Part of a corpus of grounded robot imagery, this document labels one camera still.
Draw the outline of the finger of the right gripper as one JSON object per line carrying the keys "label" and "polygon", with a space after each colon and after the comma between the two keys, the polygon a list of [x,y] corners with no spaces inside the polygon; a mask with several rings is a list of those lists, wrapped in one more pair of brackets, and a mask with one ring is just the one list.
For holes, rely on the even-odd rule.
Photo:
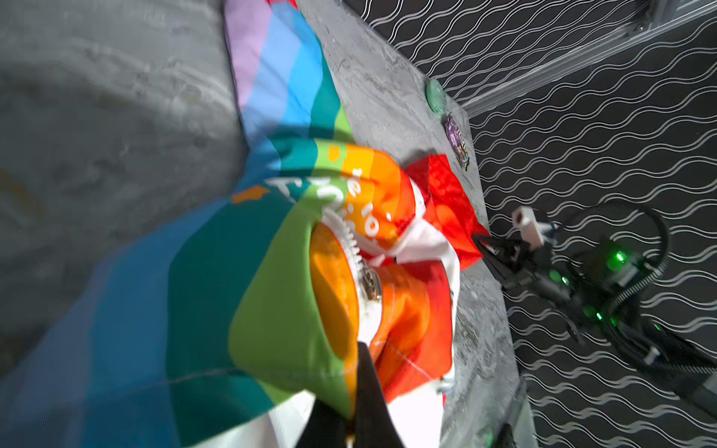
{"label": "finger of the right gripper", "polygon": [[522,269],[519,259],[524,251],[524,243],[521,240],[482,234],[474,234],[472,240],[482,254],[488,270],[500,282],[502,288],[517,289],[517,275]]}

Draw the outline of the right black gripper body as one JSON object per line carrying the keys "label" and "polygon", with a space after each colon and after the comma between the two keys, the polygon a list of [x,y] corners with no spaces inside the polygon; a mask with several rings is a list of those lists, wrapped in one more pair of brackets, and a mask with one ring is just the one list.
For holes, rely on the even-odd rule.
{"label": "right black gripper body", "polygon": [[613,240],[578,253],[565,265],[551,261],[547,248],[539,248],[503,280],[511,293],[524,289],[553,304],[578,327],[616,323],[611,301],[644,274],[644,256]]}

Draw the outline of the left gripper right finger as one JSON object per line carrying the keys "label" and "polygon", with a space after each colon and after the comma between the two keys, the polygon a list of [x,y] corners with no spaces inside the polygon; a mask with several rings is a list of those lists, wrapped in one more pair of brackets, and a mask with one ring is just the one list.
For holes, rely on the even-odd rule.
{"label": "left gripper right finger", "polygon": [[388,412],[369,348],[362,342],[358,343],[357,375],[354,446],[403,447]]}

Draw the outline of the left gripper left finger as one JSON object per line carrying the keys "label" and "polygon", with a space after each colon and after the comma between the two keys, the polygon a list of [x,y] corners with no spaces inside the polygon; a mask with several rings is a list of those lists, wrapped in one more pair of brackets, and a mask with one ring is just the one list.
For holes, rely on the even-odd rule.
{"label": "left gripper left finger", "polygon": [[296,448],[346,448],[347,420],[322,401],[316,401]]}

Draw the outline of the rainbow kids zip jacket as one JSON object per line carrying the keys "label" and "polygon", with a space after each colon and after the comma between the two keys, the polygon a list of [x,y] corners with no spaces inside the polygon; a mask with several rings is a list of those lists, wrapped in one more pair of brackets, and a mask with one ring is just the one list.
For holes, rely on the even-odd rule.
{"label": "rainbow kids zip jacket", "polygon": [[354,446],[359,342],[403,447],[439,445],[485,227],[446,157],[354,142],[295,2],[228,1],[224,30],[242,179],[96,265],[2,380],[3,446],[293,447],[316,401]]}

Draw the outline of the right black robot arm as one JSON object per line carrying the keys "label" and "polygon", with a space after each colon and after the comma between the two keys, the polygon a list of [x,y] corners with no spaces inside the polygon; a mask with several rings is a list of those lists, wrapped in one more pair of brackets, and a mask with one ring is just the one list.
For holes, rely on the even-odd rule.
{"label": "right black robot arm", "polygon": [[[657,254],[645,257],[604,238],[579,254],[580,265],[559,268],[553,261],[560,233],[584,215],[608,209],[637,211],[649,218],[658,236]],[[657,211],[623,200],[580,210],[562,225],[544,222],[532,208],[513,213],[518,238],[472,237],[489,271],[508,293],[527,292],[549,302],[580,340],[598,330],[627,362],[657,386],[716,416],[716,360],[666,326],[642,314],[642,295],[668,268],[670,229]]]}

